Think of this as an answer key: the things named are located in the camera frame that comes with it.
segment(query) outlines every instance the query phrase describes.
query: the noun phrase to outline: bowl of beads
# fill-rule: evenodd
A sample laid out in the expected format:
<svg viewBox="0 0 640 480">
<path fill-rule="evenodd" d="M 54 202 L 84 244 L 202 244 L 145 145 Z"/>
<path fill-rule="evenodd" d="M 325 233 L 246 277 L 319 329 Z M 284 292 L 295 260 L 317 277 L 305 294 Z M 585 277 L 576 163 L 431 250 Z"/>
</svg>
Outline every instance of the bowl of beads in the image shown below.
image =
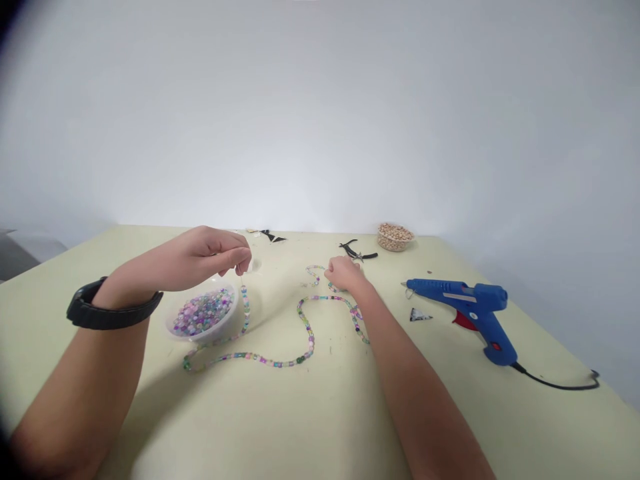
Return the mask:
<svg viewBox="0 0 640 480">
<path fill-rule="evenodd" d="M 177 308 L 165 322 L 174 340 L 206 343 L 222 334 L 237 307 L 238 292 L 222 279 L 212 280 L 205 284 L 206 291 L 200 285 L 188 291 L 192 297 L 174 304 Z"/>
<path fill-rule="evenodd" d="M 402 251 L 414 238 L 412 232 L 402 225 L 381 223 L 378 227 L 378 245 L 389 251 Z"/>
</svg>

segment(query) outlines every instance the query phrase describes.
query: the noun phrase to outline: glue gun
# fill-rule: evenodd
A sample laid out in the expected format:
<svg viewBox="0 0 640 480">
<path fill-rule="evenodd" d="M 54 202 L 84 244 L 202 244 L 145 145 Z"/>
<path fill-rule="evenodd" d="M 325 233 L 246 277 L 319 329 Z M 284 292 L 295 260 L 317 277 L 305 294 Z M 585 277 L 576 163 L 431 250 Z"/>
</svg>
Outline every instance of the glue gun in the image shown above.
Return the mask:
<svg viewBox="0 0 640 480">
<path fill-rule="evenodd" d="M 512 365 L 518 360 L 507 334 L 493 312 L 507 308 L 507 292 L 498 285 L 476 283 L 470 288 L 464 282 L 414 279 L 402 286 L 418 295 L 446 303 L 457 310 L 454 322 L 478 330 L 487 346 L 485 355 L 496 365 Z"/>
</svg>

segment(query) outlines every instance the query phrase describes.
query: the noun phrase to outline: beaded necklace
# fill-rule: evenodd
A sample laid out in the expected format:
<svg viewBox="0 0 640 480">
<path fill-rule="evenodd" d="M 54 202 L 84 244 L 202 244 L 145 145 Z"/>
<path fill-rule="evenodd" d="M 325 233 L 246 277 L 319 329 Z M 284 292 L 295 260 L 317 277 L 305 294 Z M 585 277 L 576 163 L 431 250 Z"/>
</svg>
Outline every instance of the beaded necklace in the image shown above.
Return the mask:
<svg viewBox="0 0 640 480">
<path fill-rule="evenodd" d="M 311 271 L 312 269 L 324 270 L 325 268 L 320 266 L 320 265 L 310 265 L 310 266 L 307 267 L 308 274 L 310 274 L 313 277 L 315 277 L 315 282 L 313 282 L 313 286 L 315 287 L 315 286 L 318 286 L 318 284 L 320 284 L 320 277 L 317 276 L 314 272 L 312 272 Z M 334 293 L 339 293 L 339 292 L 343 291 L 343 290 L 339 290 L 339 289 L 335 288 L 331 282 L 329 282 L 329 289 Z M 313 330 L 311 329 L 311 324 L 309 323 L 309 320 L 307 320 L 304 312 L 302 312 L 302 304 L 304 302 L 306 302 L 307 300 L 340 300 L 340 301 L 346 303 L 348 308 L 349 308 L 349 313 L 351 314 L 351 320 L 352 320 L 353 325 L 355 327 L 355 332 L 358 334 L 358 336 L 360 336 L 360 340 L 362 340 L 362 342 L 364 344 L 366 344 L 366 345 L 369 344 L 369 340 L 367 338 L 365 338 L 364 334 L 362 333 L 362 330 L 360 329 L 360 324 L 358 324 L 358 320 L 362 320 L 362 314 L 360 313 L 360 310 L 358 309 L 357 305 L 352 305 L 352 304 L 350 304 L 350 302 L 347 299 L 344 299 L 342 297 L 338 297 L 336 295 L 326 295 L 326 296 L 313 295 L 313 296 L 305 297 L 302 300 L 300 300 L 300 302 L 298 302 L 298 306 L 297 306 L 298 316 L 300 317 L 302 322 L 305 324 L 305 326 L 307 328 L 307 334 L 309 335 L 309 348 L 308 348 L 307 352 L 304 355 L 299 356 L 295 360 L 274 361 L 274 360 L 271 360 L 271 359 L 264 358 L 262 355 L 258 355 L 257 353 L 236 352 L 236 353 L 227 353 L 227 354 L 224 354 L 224 355 L 220 355 L 218 358 L 216 358 L 214 360 L 211 360 L 209 362 L 206 362 L 206 363 L 200 365 L 199 367 L 192 367 L 191 359 L 200 350 L 203 350 L 203 349 L 208 348 L 208 347 L 214 347 L 216 345 L 222 345 L 224 343 L 231 342 L 231 341 L 234 341 L 234 340 L 238 340 L 238 338 L 240 338 L 240 337 L 244 336 L 244 334 L 246 334 L 247 329 L 249 328 L 249 322 L 251 320 L 251 308 L 249 306 L 249 298 L 247 296 L 247 286 L 244 284 L 244 281 L 243 281 L 243 284 L 242 284 L 240 290 L 242 292 L 242 300 L 243 300 L 243 303 L 244 303 L 244 314 L 245 314 L 245 323 L 244 323 L 244 325 L 242 327 L 242 330 L 240 330 L 240 333 L 238 333 L 238 334 L 236 334 L 236 335 L 234 335 L 232 337 L 215 340 L 213 342 L 206 343 L 204 345 L 198 345 L 196 348 L 191 350 L 188 354 L 186 354 L 186 356 L 185 356 L 185 358 L 183 360 L 183 368 L 187 372 L 190 372 L 190 373 L 202 372 L 207 367 L 213 366 L 215 363 L 218 363 L 218 362 L 221 362 L 221 361 L 224 361 L 224 360 L 234 359 L 234 358 L 242 358 L 242 359 L 245 359 L 245 360 L 254 360 L 254 361 L 262 363 L 262 364 L 264 364 L 264 365 L 266 365 L 268 367 L 275 367 L 275 368 L 294 367 L 296 365 L 301 364 L 302 362 L 304 362 L 305 360 L 310 358 L 310 356 L 313 355 L 313 350 L 315 348 L 315 336 L 313 335 Z"/>
</svg>

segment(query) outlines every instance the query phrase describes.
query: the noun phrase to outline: black wristwatch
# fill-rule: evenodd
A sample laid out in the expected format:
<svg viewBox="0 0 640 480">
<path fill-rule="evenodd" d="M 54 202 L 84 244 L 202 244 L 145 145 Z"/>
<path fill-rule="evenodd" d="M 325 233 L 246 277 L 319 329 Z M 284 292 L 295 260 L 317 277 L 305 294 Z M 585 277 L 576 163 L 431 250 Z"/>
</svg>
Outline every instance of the black wristwatch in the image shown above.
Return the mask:
<svg viewBox="0 0 640 480">
<path fill-rule="evenodd" d="M 94 307 L 91 302 L 106 279 L 102 277 L 97 282 L 85 285 L 73 296 L 67 309 L 67 318 L 77 327 L 91 330 L 116 330 L 130 327 L 149 318 L 162 300 L 162 292 L 156 292 L 151 300 L 138 307 L 123 310 Z"/>
</svg>

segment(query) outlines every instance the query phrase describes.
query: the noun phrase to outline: bead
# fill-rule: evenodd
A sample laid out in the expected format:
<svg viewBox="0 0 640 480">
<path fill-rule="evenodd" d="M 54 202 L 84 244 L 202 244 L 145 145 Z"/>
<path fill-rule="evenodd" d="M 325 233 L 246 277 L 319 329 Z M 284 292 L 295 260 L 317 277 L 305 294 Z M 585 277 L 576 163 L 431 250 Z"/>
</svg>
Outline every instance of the bead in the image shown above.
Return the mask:
<svg viewBox="0 0 640 480">
<path fill-rule="evenodd" d="M 320 277 L 316 276 L 316 274 L 311 272 L 311 269 L 324 270 L 324 267 L 320 265 L 310 265 L 309 267 L 307 267 L 307 272 L 315 278 L 314 285 L 318 285 L 320 282 Z M 336 293 L 341 291 L 339 289 L 336 289 L 332 283 L 329 283 L 329 289 Z M 293 367 L 295 365 L 301 364 L 302 362 L 310 358 L 313 355 L 313 352 L 315 350 L 315 336 L 313 334 L 313 330 L 311 329 L 311 325 L 309 324 L 309 321 L 305 317 L 305 314 L 302 310 L 302 305 L 304 304 L 304 302 L 308 300 L 329 300 L 330 299 L 330 300 L 339 300 L 344 302 L 347 308 L 349 309 L 349 313 L 352 316 L 351 320 L 355 326 L 356 333 L 360 336 L 364 344 L 366 345 L 370 344 L 369 340 L 366 339 L 365 336 L 360 331 L 358 319 L 362 320 L 362 316 L 358 310 L 357 305 L 354 306 L 350 304 L 348 300 L 342 297 L 339 297 L 337 295 L 312 295 L 312 296 L 301 299 L 298 302 L 296 307 L 298 316 L 300 316 L 300 318 L 302 319 L 302 322 L 305 324 L 305 328 L 309 336 L 309 346 L 308 346 L 309 350 L 304 355 L 301 355 L 300 357 L 296 358 L 294 361 L 280 362 L 280 361 L 274 361 L 271 359 L 266 359 L 256 353 L 236 352 L 236 353 L 228 353 L 226 355 L 222 355 L 216 358 L 215 360 L 212 360 L 204 365 L 201 365 L 196 369 L 192 368 L 190 363 L 190 358 L 194 356 L 198 351 L 210 346 L 222 345 L 224 343 L 237 340 L 238 338 L 242 337 L 247 331 L 249 322 L 251 320 L 251 309 L 249 306 L 249 300 L 247 298 L 246 285 L 242 285 L 241 293 L 243 297 L 243 308 L 245 311 L 244 312 L 245 322 L 244 322 L 242 331 L 239 334 L 236 334 L 232 337 L 219 339 L 206 345 L 198 345 L 194 350 L 190 351 L 189 354 L 187 354 L 187 356 L 184 357 L 184 360 L 183 360 L 184 370 L 189 372 L 202 371 L 207 366 L 211 366 L 214 363 L 224 361 L 230 358 L 253 359 L 254 361 L 259 361 L 260 363 L 264 363 L 268 366 L 273 366 L 275 368 Z M 228 290 L 226 289 L 220 289 L 218 292 L 208 292 L 193 298 L 189 302 L 186 302 L 185 306 L 179 310 L 178 316 L 176 320 L 174 320 L 173 322 L 173 331 L 176 333 L 176 335 L 183 336 L 183 337 L 188 335 L 195 335 L 202 331 L 206 331 L 208 328 L 220 322 L 220 320 L 224 318 L 224 316 L 228 313 L 234 300 L 235 300 L 234 295 L 228 292 Z"/>
</svg>

